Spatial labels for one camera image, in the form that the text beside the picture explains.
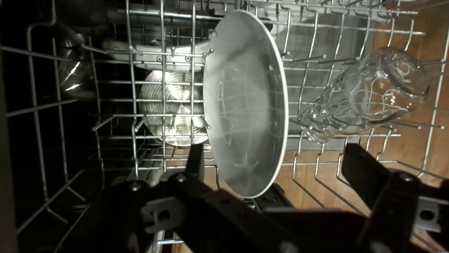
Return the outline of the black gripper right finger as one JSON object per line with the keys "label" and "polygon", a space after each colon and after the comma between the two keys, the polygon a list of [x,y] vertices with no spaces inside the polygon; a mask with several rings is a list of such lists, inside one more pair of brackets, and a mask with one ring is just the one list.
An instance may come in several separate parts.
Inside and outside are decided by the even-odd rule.
{"label": "black gripper right finger", "polygon": [[415,228],[447,249],[447,180],[439,187],[423,184],[410,173],[385,168],[357,144],[345,146],[340,173],[370,210],[357,238],[360,250],[417,253],[419,248],[410,243]]}

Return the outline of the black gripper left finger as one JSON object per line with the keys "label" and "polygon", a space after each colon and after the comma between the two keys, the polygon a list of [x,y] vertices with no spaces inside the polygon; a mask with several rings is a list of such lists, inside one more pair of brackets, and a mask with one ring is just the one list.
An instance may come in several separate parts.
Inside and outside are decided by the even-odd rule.
{"label": "black gripper left finger", "polygon": [[192,145],[185,169],[155,186],[133,180],[103,189],[92,203],[88,253],[145,253],[161,231],[172,231],[194,253],[217,253],[201,168],[203,146]]}

